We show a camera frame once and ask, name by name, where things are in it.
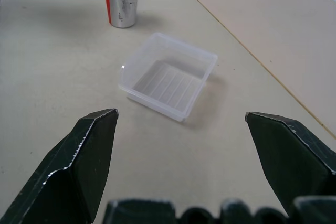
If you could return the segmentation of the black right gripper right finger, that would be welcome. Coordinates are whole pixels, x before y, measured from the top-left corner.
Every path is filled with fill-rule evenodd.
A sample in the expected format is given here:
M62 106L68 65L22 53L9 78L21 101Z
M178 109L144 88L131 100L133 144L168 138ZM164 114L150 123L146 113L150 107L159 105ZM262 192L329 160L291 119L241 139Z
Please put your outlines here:
M335 218L335 151L297 120L247 112L265 177L291 219Z

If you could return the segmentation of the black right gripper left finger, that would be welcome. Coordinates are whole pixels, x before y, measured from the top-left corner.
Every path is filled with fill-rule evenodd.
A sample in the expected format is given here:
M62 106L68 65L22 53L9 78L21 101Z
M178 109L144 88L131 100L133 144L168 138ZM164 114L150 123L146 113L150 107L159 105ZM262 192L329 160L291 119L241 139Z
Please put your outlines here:
M44 157L1 223L93 223L106 186L117 109L92 112Z

